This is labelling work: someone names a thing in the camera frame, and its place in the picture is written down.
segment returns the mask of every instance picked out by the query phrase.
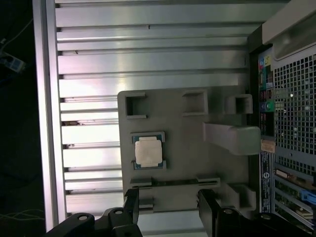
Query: ventilation grille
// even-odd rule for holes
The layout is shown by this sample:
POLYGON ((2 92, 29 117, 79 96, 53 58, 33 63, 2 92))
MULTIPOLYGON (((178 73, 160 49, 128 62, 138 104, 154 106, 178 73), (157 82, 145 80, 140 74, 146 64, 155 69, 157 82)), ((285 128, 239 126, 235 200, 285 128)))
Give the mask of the ventilation grille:
POLYGON ((316 55, 275 69, 274 78, 276 146, 316 155, 316 55))
POLYGON ((294 169, 304 174, 314 175, 315 168, 313 166, 294 161, 285 157, 278 156, 276 162, 287 168, 294 169))

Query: metal frame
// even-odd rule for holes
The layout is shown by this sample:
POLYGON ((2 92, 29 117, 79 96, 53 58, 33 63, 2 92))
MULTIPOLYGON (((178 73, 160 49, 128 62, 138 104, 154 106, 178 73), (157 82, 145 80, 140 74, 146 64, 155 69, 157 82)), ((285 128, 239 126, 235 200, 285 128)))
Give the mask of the metal frame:
MULTIPOLYGON (((120 170, 116 98, 120 91, 247 85, 245 39, 284 6, 257 1, 249 5, 227 1, 207 7, 200 2, 179 6, 160 2, 33 0, 46 230, 73 212, 101 214, 111 207, 102 203, 104 199, 122 205, 121 178, 109 182, 113 177, 108 177, 113 169, 120 170), (205 14, 192 15, 192 7, 205 14), (265 15, 256 14, 263 8, 265 15), (103 10, 121 14, 122 9, 143 15, 109 19, 103 14, 103 10), (190 13, 161 18, 155 9, 163 9, 164 14, 173 10, 190 13), (209 14, 209 9, 218 12, 209 14), (238 14, 230 14, 232 9, 238 14), (102 14, 91 15, 91 10, 102 14), (91 17, 76 22, 72 14, 77 11, 91 17), (222 62, 212 61, 213 57, 222 62), (117 63, 111 61, 113 67, 104 67, 101 61, 111 58, 117 63), (79 69, 77 62, 82 62, 79 69), (174 62, 177 68, 170 67, 174 62), (65 125, 74 121, 80 126, 65 125), (91 173, 100 170, 104 170, 103 181, 94 183, 99 189, 87 190, 93 180, 91 173), (78 172, 77 177, 82 172, 82 176, 65 183, 65 172, 68 178, 72 172, 78 172)), ((166 214, 166 218, 172 219, 172 215, 166 214)))
POLYGON ((45 199, 46 230, 58 222, 55 163, 52 133, 52 110, 49 84, 48 35, 46 21, 46 1, 33 1, 34 33, 36 44, 36 69, 38 75, 39 125, 42 156, 43 185, 45 199))
POLYGON ((290 208, 288 208, 287 206, 283 205, 282 203, 280 203, 280 202, 278 202, 276 200, 275 200, 275 204, 278 207, 282 208, 284 211, 286 211, 288 214, 290 214, 291 216, 296 218, 298 221, 303 223, 305 226, 307 226, 308 228, 313 230, 313 224, 311 222, 307 221, 306 219, 304 219, 303 217, 301 217, 300 215, 298 215, 294 211, 292 211, 290 208))

